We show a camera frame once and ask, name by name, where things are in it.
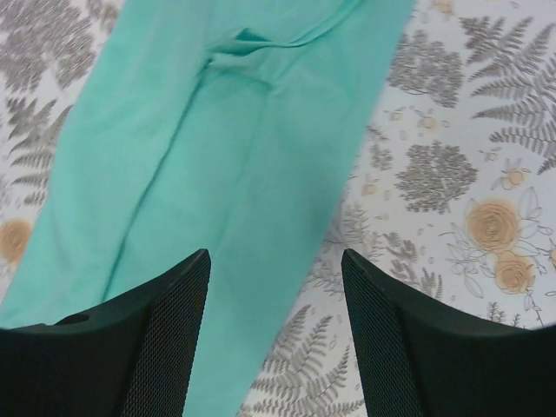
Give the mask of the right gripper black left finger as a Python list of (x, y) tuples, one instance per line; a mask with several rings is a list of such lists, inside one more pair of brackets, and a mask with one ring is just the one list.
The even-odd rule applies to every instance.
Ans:
[(206, 249), (53, 324), (1, 332), (3, 416), (180, 416), (210, 277)]

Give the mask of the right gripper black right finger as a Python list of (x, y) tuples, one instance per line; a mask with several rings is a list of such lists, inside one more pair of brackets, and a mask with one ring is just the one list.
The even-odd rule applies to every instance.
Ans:
[(369, 415), (554, 415), (554, 327), (526, 330), (464, 313), (352, 249), (341, 271)]

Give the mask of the teal t shirt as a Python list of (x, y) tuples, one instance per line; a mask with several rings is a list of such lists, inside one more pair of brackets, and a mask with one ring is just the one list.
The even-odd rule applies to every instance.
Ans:
[(53, 323), (199, 248), (184, 404), (232, 416), (353, 169), (411, 1), (128, 1), (56, 146), (1, 324)]

